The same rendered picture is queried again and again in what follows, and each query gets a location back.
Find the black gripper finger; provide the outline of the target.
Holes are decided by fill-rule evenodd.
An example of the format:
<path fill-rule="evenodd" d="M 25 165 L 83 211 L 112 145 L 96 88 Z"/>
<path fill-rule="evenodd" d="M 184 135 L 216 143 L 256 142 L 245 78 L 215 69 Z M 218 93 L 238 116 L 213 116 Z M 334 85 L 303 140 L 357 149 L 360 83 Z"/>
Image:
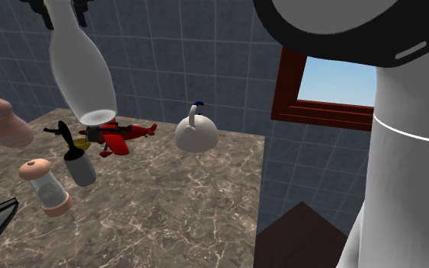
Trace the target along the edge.
<path fill-rule="evenodd" d="M 73 8 L 78 24 L 81 27 L 87 27 L 85 12 L 88 10 L 88 2 L 92 0 L 73 0 Z"/>
<path fill-rule="evenodd" d="M 20 2 L 26 2 L 30 5 L 30 8 L 41 15 L 43 22 L 48 30 L 53 29 L 53 24 L 49 15 L 49 12 L 44 4 L 44 0 L 19 0 Z"/>

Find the red toy airplane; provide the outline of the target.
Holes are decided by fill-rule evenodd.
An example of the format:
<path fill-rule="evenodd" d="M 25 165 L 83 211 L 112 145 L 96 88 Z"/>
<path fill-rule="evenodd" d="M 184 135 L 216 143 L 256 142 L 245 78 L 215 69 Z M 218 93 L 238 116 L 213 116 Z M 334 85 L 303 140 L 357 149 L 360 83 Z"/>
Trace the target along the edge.
<path fill-rule="evenodd" d="M 126 140 L 153 136 L 156 128 L 156 124 L 149 128 L 135 125 L 120 126 L 115 119 L 112 119 L 100 126 L 87 126 L 85 130 L 80 130 L 78 133 L 86 136 L 89 142 L 104 144 L 104 150 L 99 155 L 106 158 L 111 154 L 128 155 L 130 150 Z"/>

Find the white kettle with blue tip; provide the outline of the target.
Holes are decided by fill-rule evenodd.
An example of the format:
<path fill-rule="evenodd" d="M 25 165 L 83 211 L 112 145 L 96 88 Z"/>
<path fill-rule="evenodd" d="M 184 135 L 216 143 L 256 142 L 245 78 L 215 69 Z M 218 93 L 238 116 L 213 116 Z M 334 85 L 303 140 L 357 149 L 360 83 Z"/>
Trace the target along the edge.
<path fill-rule="evenodd" d="M 207 152 L 218 143 L 218 129 L 208 117 L 197 112 L 202 101 L 192 104 L 189 115 L 176 127 L 174 137 L 176 146 L 185 152 Z"/>

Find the yellow bowl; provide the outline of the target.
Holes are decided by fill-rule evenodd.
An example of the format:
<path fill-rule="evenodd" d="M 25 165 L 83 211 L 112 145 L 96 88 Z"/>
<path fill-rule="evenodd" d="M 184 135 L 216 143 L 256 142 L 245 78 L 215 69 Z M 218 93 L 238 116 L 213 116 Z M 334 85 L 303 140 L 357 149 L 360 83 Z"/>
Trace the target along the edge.
<path fill-rule="evenodd" d="M 72 143 L 75 147 L 84 151 L 88 150 L 91 146 L 91 143 L 86 138 L 73 139 Z"/>

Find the pink soap dispenser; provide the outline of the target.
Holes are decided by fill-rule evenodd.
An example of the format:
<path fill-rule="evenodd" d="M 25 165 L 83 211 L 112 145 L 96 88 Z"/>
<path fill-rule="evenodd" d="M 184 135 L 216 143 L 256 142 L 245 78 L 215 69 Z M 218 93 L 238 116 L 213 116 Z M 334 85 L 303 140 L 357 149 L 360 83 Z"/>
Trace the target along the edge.
<path fill-rule="evenodd" d="M 32 143 L 34 132 L 14 114 L 12 105 L 0 98 L 0 143 L 9 148 L 23 148 Z"/>

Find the glass shaker with pink lid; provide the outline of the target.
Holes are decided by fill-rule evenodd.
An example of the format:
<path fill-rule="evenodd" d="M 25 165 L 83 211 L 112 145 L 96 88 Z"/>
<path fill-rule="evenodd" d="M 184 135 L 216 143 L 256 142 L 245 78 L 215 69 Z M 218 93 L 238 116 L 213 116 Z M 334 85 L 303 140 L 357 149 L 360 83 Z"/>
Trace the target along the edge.
<path fill-rule="evenodd" d="M 36 158 L 21 165 L 18 175 L 31 183 L 45 214 L 55 218 L 67 213 L 72 208 L 73 201 L 50 168 L 48 160 Z"/>

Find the red framed window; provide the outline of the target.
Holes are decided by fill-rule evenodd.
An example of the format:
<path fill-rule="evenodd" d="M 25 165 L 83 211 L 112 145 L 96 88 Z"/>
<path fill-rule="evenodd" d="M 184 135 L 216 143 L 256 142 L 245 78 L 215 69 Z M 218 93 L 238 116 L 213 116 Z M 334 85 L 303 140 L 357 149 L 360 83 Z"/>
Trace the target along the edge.
<path fill-rule="evenodd" d="M 370 131 L 375 94 L 374 67 L 307 57 L 283 48 L 271 118 Z"/>

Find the white bottle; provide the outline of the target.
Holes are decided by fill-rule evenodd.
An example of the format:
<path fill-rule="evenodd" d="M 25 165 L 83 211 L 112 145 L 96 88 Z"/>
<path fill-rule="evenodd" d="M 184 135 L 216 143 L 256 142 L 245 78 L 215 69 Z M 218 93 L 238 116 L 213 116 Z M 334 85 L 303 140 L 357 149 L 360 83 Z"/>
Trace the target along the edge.
<path fill-rule="evenodd" d="M 53 24 L 50 64 L 53 77 L 80 123 L 100 125 L 117 115 L 109 68 L 79 27 L 71 0 L 43 0 Z"/>

